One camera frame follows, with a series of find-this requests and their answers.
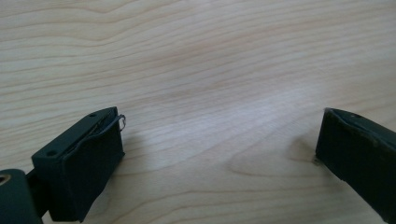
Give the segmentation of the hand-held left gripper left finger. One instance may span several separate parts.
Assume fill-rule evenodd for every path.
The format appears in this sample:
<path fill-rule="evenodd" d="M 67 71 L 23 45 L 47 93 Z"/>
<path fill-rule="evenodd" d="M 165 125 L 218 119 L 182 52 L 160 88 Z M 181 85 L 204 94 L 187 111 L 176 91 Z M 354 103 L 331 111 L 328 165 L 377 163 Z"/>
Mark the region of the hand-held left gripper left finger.
<path fill-rule="evenodd" d="M 122 120 L 115 106 L 92 112 L 32 156 L 54 221 L 85 219 L 124 156 Z"/>

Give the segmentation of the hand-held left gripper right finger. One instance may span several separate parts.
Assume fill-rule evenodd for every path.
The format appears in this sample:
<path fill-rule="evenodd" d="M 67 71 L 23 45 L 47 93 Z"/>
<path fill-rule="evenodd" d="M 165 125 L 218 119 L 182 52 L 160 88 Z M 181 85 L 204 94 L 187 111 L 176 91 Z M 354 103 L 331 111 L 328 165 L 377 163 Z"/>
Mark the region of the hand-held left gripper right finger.
<path fill-rule="evenodd" d="M 388 224 L 396 224 L 396 132 L 363 116 L 324 110 L 316 157 Z"/>

